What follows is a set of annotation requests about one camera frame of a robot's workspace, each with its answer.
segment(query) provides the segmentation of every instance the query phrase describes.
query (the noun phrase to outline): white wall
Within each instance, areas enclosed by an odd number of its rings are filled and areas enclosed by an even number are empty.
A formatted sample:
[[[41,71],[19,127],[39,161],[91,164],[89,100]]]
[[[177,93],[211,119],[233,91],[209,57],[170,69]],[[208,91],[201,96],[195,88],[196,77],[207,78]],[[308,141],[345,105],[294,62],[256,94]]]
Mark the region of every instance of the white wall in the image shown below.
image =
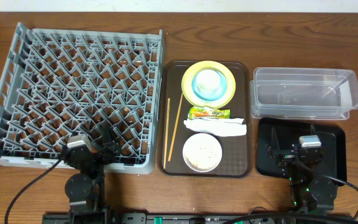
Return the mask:
[[[0,0],[0,11],[358,12],[358,0]]]

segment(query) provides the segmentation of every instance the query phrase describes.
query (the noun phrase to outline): plastic crate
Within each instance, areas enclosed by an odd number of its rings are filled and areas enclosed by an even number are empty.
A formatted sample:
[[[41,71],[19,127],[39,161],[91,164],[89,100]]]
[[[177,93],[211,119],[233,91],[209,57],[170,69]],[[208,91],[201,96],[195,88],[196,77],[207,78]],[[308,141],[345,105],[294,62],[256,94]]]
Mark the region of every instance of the plastic crate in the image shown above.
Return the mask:
[[[74,132],[103,149],[110,128],[122,154],[106,172],[150,173],[164,44],[162,30],[29,30],[18,23],[0,81],[0,165],[48,168]]]

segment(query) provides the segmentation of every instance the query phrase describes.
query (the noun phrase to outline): wooden table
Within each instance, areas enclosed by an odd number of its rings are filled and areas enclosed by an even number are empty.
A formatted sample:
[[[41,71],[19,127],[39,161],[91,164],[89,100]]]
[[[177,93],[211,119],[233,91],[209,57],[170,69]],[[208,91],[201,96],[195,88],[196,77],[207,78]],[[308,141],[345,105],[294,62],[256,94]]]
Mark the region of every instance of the wooden table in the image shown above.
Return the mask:
[[[345,68],[358,79],[358,14],[156,14],[0,13],[0,77],[16,24],[28,28],[98,30],[158,34],[166,63],[171,60],[238,61],[257,67]],[[347,121],[326,122],[346,133],[349,182],[358,186],[358,110]],[[253,120],[254,148],[258,120]],[[13,197],[44,170],[0,166],[0,223]],[[65,212],[67,179],[76,170],[55,169],[29,188],[11,211],[11,223],[40,223],[45,212]],[[149,212],[248,213],[255,206],[291,206],[288,180],[254,169],[245,179],[170,177],[156,167],[150,175],[108,174],[108,204]],[[341,187],[335,212],[356,212],[358,194]]]

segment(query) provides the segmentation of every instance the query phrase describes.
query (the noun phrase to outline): chopstick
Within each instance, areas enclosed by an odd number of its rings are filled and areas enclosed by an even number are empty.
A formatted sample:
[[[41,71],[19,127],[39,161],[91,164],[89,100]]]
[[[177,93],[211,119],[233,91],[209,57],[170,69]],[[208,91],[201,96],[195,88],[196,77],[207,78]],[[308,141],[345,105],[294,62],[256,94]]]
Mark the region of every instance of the chopstick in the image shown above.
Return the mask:
[[[167,122],[165,123],[165,150],[164,150],[164,169],[165,163],[167,162],[167,147],[168,147],[168,124],[169,124],[169,104],[171,102],[171,98],[168,98],[167,105]]]
[[[177,134],[177,127],[178,127],[178,120],[179,120],[179,114],[180,114],[180,108],[181,108],[182,99],[183,99],[183,93],[181,93],[181,96],[180,96],[179,108],[178,108],[178,113],[177,113],[177,120],[175,121],[175,127],[173,129],[173,135],[172,135],[171,147],[170,147],[170,150],[169,150],[168,162],[171,161],[173,143],[175,142],[175,135]]]

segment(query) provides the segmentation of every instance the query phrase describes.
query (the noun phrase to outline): white napkin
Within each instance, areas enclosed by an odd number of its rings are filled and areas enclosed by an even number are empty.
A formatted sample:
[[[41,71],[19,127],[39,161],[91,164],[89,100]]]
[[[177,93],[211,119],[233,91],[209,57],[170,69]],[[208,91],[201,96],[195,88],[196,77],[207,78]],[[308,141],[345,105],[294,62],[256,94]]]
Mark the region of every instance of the white napkin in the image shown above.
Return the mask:
[[[199,133],[208,133],[215,136],[243,136],[247,134],[247,125],[242,124],[244,119],[187,119],[184,121],[186,128]]]

